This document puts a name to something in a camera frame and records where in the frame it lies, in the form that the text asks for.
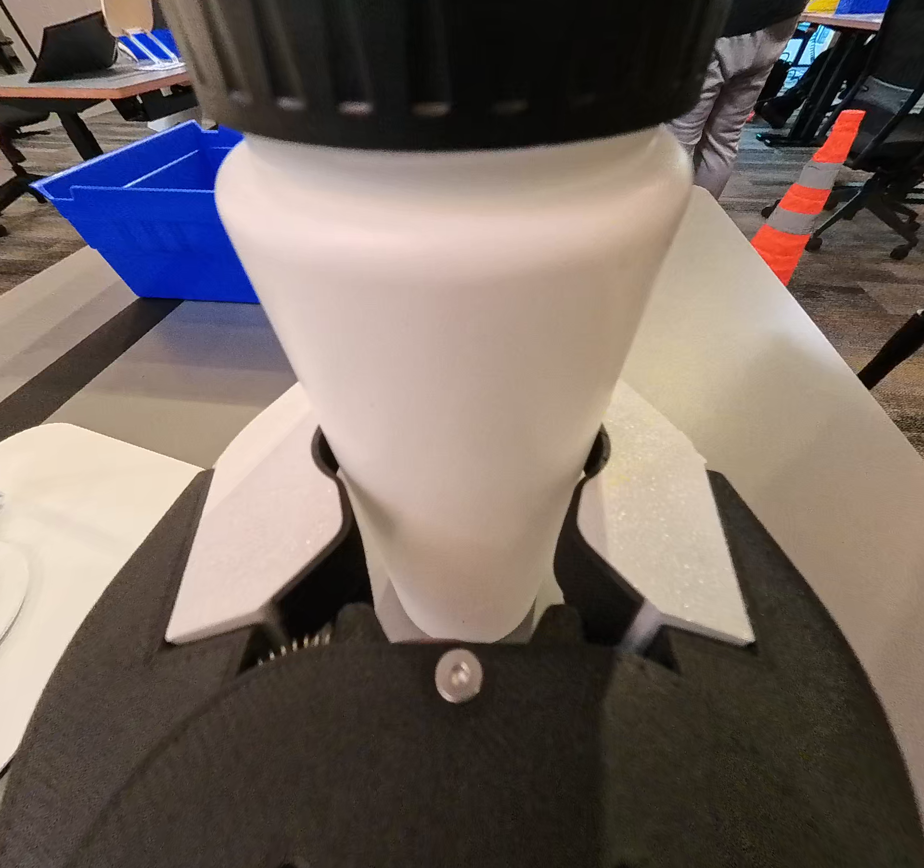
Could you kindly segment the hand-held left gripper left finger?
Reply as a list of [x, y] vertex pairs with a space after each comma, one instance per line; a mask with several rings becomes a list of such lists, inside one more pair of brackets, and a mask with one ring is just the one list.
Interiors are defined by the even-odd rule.
[[336, 460], [293, 386], [214, 464], [167, 643], [242, 633], [255, 651], [295, 651], [353, 604], [373, 605], [373, 577]]

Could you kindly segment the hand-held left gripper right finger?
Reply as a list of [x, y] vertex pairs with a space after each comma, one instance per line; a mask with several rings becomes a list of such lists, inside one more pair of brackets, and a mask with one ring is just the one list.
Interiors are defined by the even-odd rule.
[[664, 628], [733, 647], [755, 641], [705, 458], [623, 380], [553, 570], [590, 643], [645, 654]]

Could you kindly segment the blue plastic bin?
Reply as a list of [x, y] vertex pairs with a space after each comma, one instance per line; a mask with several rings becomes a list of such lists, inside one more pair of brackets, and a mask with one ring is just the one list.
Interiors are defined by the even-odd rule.
[[256, 304], [214, 199], [242, 138], [188, 121], [34, 185], [137, 297]]
[[174, 63], [181, 61], [173, 34], [168, 29], [139, 30], [118, 37], [121, 49], [137, 63]]

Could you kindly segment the white plastic bottle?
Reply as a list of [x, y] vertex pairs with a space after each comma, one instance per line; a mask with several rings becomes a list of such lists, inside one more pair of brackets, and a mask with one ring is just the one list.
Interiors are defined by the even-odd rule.
[[691, 191], [664, 126], [531, 149], [246, 135], [215, 204], [425, 635], [496, 643], [572, 493]]

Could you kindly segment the black bottle lid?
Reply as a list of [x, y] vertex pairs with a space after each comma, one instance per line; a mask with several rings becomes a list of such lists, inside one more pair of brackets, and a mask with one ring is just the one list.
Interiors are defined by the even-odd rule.
[[694, 103], [732, 0], [175, 0], [219, 124], [374, 151], [616, 137]]

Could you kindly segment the black laptop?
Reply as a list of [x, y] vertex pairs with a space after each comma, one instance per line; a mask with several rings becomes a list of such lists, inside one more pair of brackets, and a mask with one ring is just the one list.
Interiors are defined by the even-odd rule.
[[101, 10], [44, 27], [31, 83], [59, 81], [104, 72], [115, 65], [116, 39]]

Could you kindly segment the brown desk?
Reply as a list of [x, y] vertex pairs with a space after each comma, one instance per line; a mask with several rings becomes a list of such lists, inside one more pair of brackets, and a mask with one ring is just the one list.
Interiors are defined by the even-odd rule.
[[828, 48], [819, 54], [824, 62], [810, 82], [808, 95], [803, 101], [791, 127], [786, 133], [768, 130], [757, 139], [773, 148], [807, 148], [813, 146], [825, 131], [844, 88], [847, 65], [860, 55], [864, 45], [871, 42], [883, 22], [883, 14], [822, 14], [809, 12], [803, 21], [814, 32], [826, 29], [832, 32]]
[[184, 65], [148, 68], [121, 63], [101, 73], [50, 81], [26, 74], [1, 77], [1, 102], [57, 115], [82, 160], [103, 153], [81, 113], [109, 102], [125, 120], [145, 123], [195, 110], [199, 104]]

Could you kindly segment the clear round stand foot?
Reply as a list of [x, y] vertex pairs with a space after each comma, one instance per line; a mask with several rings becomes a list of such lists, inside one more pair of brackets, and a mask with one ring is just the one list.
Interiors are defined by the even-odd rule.
[[28, 559], [16, 547], [1, 544], [1, 641], [14, 625], [28, 589]]

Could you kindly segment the black tripod leg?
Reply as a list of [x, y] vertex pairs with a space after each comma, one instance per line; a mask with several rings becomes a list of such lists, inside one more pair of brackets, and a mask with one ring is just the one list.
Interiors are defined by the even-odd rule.
[[916, 354], [922, 346], [923, 309], [918, 309], [859, 371], [858, 378], [864, 388], [872, 390], [897, 366]]

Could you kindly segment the orange traffic cone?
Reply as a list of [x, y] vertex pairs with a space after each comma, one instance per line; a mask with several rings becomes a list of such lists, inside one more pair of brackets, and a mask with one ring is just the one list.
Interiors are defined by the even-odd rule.
[[830, 200], [834, 183], [857, 138], [864, 110], [840, 112], [825, 142], [817, 148], [750, 244], [783, 285], [788, 285], [816, 221]]

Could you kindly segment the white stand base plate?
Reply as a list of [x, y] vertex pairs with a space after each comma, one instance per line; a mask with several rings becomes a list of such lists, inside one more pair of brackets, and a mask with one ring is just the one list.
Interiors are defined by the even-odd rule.
[[3, 771], [78, 627], [201, 471], [67, 423], [2, 441], [1, 544], [29, 562], [28, 594], [1, 643]]

